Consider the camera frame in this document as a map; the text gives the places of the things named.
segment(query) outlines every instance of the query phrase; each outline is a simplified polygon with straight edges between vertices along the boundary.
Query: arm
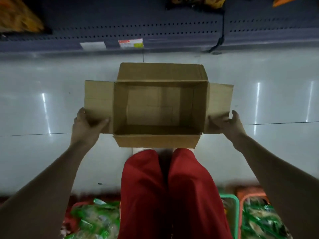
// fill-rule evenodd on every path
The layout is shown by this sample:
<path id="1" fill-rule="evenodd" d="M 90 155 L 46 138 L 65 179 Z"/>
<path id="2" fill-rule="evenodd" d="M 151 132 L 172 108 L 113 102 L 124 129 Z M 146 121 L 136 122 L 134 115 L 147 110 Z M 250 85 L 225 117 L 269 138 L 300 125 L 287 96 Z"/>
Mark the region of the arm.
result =
<path id="1" fill-rule="evenodd" d="M 79 110 L 70 147 L 0 207 L 1 238 L 58 238 L 80 163 L 107 123 L 90 127 Z"/>
<path id="2" fill-rule="evenodd" d="M 283 161 L 246 135 L 237 112 L 211 122 L 240 151 L 294 239 L 316 238 L 319 224 L 319 180 Z"/>

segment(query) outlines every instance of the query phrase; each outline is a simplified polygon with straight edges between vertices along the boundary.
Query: forearm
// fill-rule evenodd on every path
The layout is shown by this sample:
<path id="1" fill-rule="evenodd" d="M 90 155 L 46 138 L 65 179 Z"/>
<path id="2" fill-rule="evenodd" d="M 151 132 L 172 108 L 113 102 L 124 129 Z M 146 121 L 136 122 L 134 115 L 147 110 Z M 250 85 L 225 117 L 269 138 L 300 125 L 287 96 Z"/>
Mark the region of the forearm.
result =
<path id="1" fill-rule="evenodd" d="M 234 145 L 244 155 L 293 238 L 317 237 L 319 181 L 248 136 L 243 135 Z"/>
<path id="2" fill-rule="evenodd" d="M 2 238 L 57 238 L 78 167 L 88 149 L 68 148 L 0 207 Z"/>

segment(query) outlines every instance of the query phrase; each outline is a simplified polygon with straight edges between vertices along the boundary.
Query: leg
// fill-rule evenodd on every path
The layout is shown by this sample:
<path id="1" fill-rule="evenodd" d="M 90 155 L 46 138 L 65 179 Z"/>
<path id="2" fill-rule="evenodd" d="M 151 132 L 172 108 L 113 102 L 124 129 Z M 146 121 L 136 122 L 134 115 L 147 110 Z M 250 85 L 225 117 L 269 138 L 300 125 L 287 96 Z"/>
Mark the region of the leg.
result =
<path id="1" fill-rule="evenodd" d="M 168 190 L 164 185 L 158 155 L 144 150 L 125 163 L 121 184 L 119 239 L 167 238 Z"/>
<path id="2" fill-rule="evenodd" d="M 232 239 L 217 187 L 192 151 L 174 151 L 168 187 L 175 239 Z"/>

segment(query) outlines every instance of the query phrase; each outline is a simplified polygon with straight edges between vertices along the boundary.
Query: cardboard box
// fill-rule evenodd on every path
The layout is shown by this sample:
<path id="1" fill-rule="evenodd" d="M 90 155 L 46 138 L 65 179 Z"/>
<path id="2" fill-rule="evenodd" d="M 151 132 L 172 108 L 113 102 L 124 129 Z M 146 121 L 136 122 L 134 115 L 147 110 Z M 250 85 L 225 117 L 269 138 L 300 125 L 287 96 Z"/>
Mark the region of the cardboard box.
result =
<path id="1" fill-rule="evenodd" d="M 229 112 L 233 85 L 209 83 L 203 65 L 122 63 L 116 82 L 85 81 L 87 118 L 107 117 L 120 147 L 195 148 L 220 133 L 208 116 Z"/>

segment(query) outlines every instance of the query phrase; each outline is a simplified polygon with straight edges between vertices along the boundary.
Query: white tile floor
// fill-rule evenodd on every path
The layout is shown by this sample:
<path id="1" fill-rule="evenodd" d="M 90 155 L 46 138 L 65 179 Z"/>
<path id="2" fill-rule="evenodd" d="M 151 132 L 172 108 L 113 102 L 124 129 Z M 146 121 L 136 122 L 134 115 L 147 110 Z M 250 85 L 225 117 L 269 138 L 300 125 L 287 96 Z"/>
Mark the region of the white tile floor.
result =
<path id="1" fill-rule="evenodd" d="M 222 55 L 0 57 L 0 193 L 17 191 L 67 148 L 73 118 L 83 106 L 84 80 L 115 80 L 121 62 L 143 59 L 203 64 L 210 82 L 235 85 L 232 108 L 241 115 L 247 133 L 319 177 L 318 54 L 318 49 L 291 49 Z M 111 135 L 102 134 L 82 162 L 73 190 L 118 189 L 130 154 L 130 149 L 118 148 Z M 256 182 L 242 155 L 223 135 L 203 135 L 195 154 L 218 185 Z"/>

